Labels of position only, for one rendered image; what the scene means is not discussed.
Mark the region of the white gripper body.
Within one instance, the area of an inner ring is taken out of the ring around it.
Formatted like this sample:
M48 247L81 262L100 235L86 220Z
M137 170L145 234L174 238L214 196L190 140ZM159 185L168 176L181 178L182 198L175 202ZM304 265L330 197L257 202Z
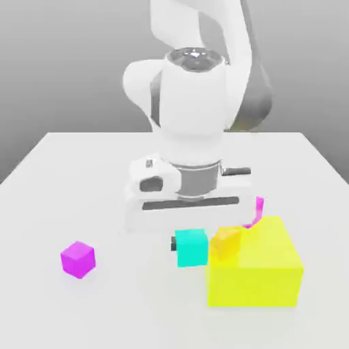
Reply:
M199 200L184 201L175 194L137 194L125 188L125 229L129 232L214 230L243 226L255 218L256 195L250 186L223 186Z

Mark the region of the small cyan cube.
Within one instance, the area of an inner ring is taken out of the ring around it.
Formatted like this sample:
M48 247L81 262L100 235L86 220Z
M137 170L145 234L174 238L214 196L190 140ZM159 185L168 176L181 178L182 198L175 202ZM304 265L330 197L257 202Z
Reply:
M179 268L207 264L209 240L204 229L176 230L174 237Z

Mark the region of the small orange cube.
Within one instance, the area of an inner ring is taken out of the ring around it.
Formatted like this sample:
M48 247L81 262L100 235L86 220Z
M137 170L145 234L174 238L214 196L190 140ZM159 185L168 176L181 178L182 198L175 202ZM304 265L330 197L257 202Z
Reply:
M243 228L219 227L209 244L210 255L220 261L236 258L241 248Z

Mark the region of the small magenta cube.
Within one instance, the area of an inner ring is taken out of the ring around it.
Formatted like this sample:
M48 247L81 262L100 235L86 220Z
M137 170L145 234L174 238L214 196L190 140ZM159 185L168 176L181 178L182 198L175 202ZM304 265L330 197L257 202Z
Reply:
M262 219L263 207L264 207L264 198L257 196L256 197L256 214L255 214L255 218L252 221L252 223L244 225L243 226L244 228L250 229L252 226L257 224Z
M82 279L96 266L95 250L76 241L61 252L61 264L67 274Z

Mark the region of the large yellow box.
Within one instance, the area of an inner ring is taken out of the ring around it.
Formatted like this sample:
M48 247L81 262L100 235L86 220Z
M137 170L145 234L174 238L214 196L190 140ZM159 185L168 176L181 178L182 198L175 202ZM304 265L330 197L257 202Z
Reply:
M209 307L294 307L304 266L278 216L264 216L239 235L232 255L209 248L205 267Z

